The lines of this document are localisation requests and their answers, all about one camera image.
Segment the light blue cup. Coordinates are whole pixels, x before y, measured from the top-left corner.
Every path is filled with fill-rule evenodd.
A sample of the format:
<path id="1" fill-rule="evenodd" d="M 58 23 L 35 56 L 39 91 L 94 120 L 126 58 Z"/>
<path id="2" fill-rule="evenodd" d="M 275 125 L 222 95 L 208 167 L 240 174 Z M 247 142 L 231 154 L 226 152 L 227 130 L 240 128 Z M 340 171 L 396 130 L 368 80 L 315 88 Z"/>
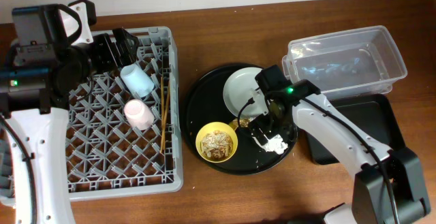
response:
<path id="1" fill-rule="evenodd" d="M 146 97 L 155 88 L 152 79 L 137 64 L 125 66 L 120 75 L 130 92 L 141 98 Z"/>

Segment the wooden chopstick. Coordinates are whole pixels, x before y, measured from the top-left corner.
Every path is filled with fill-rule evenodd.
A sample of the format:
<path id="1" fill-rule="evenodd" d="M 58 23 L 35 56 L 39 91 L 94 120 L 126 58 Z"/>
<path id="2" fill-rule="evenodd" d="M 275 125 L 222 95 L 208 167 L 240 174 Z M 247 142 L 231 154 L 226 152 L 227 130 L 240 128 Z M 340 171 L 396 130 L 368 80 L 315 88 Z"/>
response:
<path id="1" fill-rule="evenodd" d="M 168 118 L 168 110 L 170 107 L 170 87 L 171 87 L 171 81 L 168 81 L 168 87 L 167 87 L 167 94 L 166 94 L 166 100 L 165 100 L 165 110 L 163 115 L 163 125 L 162 125 L 162 137 L 161 137 L 161 154 L 164 154 L 165 151 L 165 143 L 166 143 L 166 122 Z"/>
<path id="2" fill-rule="evenodd" d="M 160 91 L 161 91 L 161 142 L 160 142 L 160 153 L 162 153 L 164 151 L 164 102 L 165 102 L 165 97 L 164 97 L 164 76 L 163 74 L 161 75 L 161 79 L 160 79 Z"/>

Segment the clear plastic bin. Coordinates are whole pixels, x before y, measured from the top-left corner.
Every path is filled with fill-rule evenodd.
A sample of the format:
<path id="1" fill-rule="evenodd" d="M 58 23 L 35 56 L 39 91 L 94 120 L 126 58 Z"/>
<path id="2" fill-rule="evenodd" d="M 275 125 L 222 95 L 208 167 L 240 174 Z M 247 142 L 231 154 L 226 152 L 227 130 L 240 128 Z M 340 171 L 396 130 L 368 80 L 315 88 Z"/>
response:
<path id="1" fill-rule="evenodd" d="M 382 25 L 292 40 L 282 66 L 287 79 L 308 80 L 329 100 L 389 93 L 407 76 L 403 57 Z"/>

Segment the grey plastic dishwasher rack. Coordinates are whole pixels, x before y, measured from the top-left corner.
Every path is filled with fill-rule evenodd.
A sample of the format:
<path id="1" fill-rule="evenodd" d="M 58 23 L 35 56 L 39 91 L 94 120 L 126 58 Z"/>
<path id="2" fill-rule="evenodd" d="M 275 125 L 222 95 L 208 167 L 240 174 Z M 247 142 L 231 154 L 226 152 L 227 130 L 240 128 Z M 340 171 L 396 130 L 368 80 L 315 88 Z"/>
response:
<path id="1" fill-rule="evenodd" d="M 172 32 L 167 27 L 129 32 L 140 41 L 137 65 L 155 84 L 143 98 L 155 120 L 144 131 L 129 125 L 123 107 L 137 95 L 128 91 L 118 74 L 96 75 L 93 86 L 81 84 L 72 90 L 64 146 L 65 181 L 72 202 L 169 193 L 183 186 L 177 48 Z M 160 153 L 162 74 L 165 100 L 171 81 L 164 154 Z"/>

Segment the black rectangular tray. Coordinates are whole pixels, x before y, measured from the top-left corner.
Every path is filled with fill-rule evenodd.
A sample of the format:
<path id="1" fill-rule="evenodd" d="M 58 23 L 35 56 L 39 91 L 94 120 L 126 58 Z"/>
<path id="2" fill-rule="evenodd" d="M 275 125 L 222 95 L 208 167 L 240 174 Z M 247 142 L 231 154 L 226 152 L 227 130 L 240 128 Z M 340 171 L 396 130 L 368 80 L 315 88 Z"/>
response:
<path id="1" fill-rule="evenodd" d="M 388 98 L 382 94 L 348 97 L 331 101 L 342 115 L 365 133 L 393 150 L 405 148 L 405 141 Z"/>

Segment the white tissue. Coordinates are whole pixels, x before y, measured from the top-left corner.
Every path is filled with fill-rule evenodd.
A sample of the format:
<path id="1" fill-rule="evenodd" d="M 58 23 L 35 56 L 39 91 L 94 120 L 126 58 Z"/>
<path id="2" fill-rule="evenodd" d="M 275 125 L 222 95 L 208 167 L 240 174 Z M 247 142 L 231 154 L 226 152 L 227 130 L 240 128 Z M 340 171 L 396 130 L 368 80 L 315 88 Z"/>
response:
<path id="1" fill-rule="evenodd" d="M 266 152 L 273 152 L 278 155 L 282 155 L 286 149 L 288 149 L 287 143 L 283 141 L 283 138 L 277 134 L 271 139 L 267 139 L 267 142 L 264 145 L 261 145 Z"/>

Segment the pink cup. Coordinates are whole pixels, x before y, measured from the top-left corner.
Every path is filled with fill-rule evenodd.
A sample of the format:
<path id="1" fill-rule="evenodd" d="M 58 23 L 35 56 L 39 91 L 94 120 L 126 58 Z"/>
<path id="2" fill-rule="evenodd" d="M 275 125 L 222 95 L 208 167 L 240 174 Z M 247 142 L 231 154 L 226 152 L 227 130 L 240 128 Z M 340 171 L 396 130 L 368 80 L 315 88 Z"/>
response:
<path id="1" fill-rule="evenodd" d="M 139 99 L 128 101 L 125 104 L 123 111 L 131 127 L 136 127 L 141 131 L 151 127 L 155 120 L 151 109 Z"/>

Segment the yellow bowl with food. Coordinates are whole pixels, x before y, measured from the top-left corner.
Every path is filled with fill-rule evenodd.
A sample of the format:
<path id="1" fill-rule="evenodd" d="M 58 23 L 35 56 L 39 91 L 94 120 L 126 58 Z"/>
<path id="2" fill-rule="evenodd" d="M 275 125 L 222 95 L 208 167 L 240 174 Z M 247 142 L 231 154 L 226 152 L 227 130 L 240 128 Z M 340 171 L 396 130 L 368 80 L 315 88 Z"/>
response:
<path id="1" fill-rule="evenodd" d="M 208 162 L 223 163 L 234 156 L 237 148 L 238 137 L 228 124 L 212 122 L 197 133 L 196 150 Z"/>

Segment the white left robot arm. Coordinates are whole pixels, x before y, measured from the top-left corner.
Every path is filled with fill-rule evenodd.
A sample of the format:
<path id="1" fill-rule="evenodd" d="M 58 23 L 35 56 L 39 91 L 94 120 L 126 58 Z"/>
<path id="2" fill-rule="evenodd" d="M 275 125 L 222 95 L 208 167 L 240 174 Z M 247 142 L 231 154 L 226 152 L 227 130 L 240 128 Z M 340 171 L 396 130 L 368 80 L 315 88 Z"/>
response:
<path id="1" fill-rule="evenodd" d="M 65 141 L 69 94 L 97 74 L 133 64 L 139 39 L 93 35 L 88 0 L 12 10 L 18 37 L 1 68 L 1 126 L 12 155 L 17 223 L 73 223 Z"/>

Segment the round black tray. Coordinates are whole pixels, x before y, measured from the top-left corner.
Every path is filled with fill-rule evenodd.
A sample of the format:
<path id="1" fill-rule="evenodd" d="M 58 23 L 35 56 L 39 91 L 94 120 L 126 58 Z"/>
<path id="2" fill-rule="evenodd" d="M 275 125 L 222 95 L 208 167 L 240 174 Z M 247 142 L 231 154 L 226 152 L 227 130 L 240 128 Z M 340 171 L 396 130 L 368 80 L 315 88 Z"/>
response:
<path id="1" fill-rule="evenodd" d="M 185 96 L 181 110 L 181 132 L 191 152 L 209 167 L 239 176 L 258 174 L 274 167 L 286 158 L 298 140 L 298 133 L 295 131 L 292 139 L 287 141 L 289 148 L 278 155 L 266 152 L 253 140 L 237 131 L 238 147 L 230 159 L 223 163 L 211 163 L 200 156 L 196 149 L 196 136 L 199 130 L 211 122 L 228 124 L 236 118 L 225 106 L 223 88 L 230 75 L 244 67 L 253 67 L 253 65 L 246 63 L 224 65 L 202 76 Z"/>

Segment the white round plate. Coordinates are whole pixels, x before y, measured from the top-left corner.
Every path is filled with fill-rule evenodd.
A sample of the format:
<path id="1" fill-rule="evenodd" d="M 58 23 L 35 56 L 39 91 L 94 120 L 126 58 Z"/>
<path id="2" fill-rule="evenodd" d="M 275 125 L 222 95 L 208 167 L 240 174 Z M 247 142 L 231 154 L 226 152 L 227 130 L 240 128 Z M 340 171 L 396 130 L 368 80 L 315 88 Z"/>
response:
<path id="1" fill-rule="evenodd" d="M 264 94 L 261 92 L 255 77 L 262 71 L 259 67 L 246 67 L 235 71 L 225 82 L 223 88 L 223 100 L 227 109 L 234 115 L 238 113 L 253 98 L 254 103 L 248 105 L 241 113 L 241 118 L 255 118 L 261 114 L 268 113 L 264 101 Z"/>

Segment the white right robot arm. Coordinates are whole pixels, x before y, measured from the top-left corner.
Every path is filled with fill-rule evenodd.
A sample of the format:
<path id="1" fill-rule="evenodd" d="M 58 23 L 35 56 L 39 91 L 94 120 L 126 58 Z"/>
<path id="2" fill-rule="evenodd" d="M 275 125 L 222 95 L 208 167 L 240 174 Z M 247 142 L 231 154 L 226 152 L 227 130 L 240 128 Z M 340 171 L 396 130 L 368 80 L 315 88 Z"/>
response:
<path id="1" fill-rule="evenodd" d="M 409 148 L 394 150 L 343 116 L 313 83 L 291 83 L 278 66 L 255 76 L 268 108 L 248 125 L 259 146 L 286 143 L 302 129 L 354 180 L 351 204 L 331 208 L 323 223 L 413 223 L 431 211 L 422 165 Z"/>

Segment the gold snack wrapper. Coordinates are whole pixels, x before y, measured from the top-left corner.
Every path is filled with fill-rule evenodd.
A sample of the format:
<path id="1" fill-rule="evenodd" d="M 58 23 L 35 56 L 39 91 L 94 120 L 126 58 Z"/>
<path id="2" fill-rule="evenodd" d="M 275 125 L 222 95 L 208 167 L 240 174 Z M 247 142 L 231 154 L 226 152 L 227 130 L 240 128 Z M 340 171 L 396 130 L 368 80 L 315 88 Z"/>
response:
<path id="1" fill-rule="evenodd" d="M 252 121 L 252 118 L 235 118 L 228 125 L 236 131 L 239 127 L 248 128 L 249 123 Z"/>

